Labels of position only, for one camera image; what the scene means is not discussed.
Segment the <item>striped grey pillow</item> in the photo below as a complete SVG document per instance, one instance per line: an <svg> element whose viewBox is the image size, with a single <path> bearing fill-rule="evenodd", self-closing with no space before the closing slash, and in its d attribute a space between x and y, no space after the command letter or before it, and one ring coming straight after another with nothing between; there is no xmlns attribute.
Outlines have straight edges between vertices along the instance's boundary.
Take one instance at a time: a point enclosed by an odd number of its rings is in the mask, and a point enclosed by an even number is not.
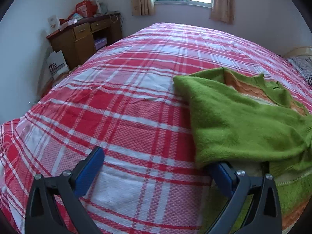
<svg viewBox="0 0 312 234"><path fill-rule="evenodd" d="M312 63L311 56L295 56L287 59L295 70L312 86Z"/></svg>

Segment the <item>white paper bag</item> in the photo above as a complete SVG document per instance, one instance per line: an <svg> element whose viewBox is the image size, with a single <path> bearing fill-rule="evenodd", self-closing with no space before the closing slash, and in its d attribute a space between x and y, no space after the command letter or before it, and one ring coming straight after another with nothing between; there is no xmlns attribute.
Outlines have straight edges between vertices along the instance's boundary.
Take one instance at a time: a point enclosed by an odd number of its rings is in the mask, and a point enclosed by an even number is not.
<svg viewBox="0 0 312 234"><path fill-rule="evenodd" d="M53 80L56 80L60 75L69 72L69 67L62 51L52 52L47 58L47 65Z"/></svg>

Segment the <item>brown wooden desk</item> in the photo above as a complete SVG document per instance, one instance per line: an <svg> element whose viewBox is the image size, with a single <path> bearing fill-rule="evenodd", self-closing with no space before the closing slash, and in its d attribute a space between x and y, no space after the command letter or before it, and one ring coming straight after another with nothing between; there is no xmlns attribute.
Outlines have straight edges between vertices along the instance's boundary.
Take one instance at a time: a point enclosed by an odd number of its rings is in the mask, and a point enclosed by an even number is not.
<svg viewBox="0 0 312 234"><path fill-rule="evenodd" d="M99 50L96 41L106 40L107 47L122 38L122 20L119 12L81 19L62 31L47 36L52 50L63 53L70 70L83 65Z"/></svg>

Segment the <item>cream wooden headboard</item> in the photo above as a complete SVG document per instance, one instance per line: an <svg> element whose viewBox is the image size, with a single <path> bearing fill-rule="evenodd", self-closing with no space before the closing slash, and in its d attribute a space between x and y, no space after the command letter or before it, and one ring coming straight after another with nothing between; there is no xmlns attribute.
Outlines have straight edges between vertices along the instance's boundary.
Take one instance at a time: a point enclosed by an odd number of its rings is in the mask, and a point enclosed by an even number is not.
<svg viewBox="0 0 312 234"><path fill-rule="evenodd" d="M299 47L284 54L284 58L298 57L298 56L312 56L312 47Z"/></svg>

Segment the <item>green striped knit sweater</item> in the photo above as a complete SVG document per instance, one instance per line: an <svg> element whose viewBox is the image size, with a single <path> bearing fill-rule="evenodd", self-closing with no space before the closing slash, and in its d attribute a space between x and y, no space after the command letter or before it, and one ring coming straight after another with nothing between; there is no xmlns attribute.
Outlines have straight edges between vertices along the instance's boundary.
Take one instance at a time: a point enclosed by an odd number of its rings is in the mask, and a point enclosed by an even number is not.
<svg viewBox="0 0 312 234"><path fill-rule="evenodd" d="M189 104L195 163L227 161L276 179L282 231L288 233L311 197L311 114L279 82L227 68L174 77Z"/></svg>

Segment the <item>beige right curtain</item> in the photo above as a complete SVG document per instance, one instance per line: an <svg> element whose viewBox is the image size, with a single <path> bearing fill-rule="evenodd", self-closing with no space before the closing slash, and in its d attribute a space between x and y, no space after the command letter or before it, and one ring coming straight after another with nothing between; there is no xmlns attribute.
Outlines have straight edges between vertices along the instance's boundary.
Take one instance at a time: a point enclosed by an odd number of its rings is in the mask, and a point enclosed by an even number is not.
<svg viewBox="0 0 312 234"><path fill-rule="evenodd" d="M235 0L213 0L210 19L233 24L235 19Z"/></svg>

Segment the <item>red white plaid bedsheet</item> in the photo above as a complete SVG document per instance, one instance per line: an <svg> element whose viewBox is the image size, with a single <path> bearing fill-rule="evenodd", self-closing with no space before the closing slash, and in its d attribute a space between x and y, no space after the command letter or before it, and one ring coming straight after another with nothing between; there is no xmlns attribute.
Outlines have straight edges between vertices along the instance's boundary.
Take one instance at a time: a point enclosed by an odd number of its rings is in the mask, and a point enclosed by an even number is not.
<svg viewBox="0 0 312 234"><path fill-rule="evenodd" d="M210 181L194 165L173 77L220 66L281 83L311 110L289 62L213 29L156 23L101 49L23 117L1 125L1 211L24 232L34 175L58 176L95 147L105 162L82 204L103 233L201 233Z"/></svg>

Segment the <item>red items on desk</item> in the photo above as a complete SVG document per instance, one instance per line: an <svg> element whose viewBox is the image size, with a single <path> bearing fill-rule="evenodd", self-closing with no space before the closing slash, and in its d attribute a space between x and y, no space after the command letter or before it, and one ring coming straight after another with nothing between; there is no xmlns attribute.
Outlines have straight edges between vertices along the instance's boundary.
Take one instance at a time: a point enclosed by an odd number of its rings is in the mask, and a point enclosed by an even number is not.
<svg viewBox="0 0 312 234"><path fill-rule="evenodd" d="M60 31L67 28L82 25L83 23L94 23L109 18L109 15L98 13L99 3L95 0L84 0L78 4L67 19L60 19Z"/></svg>

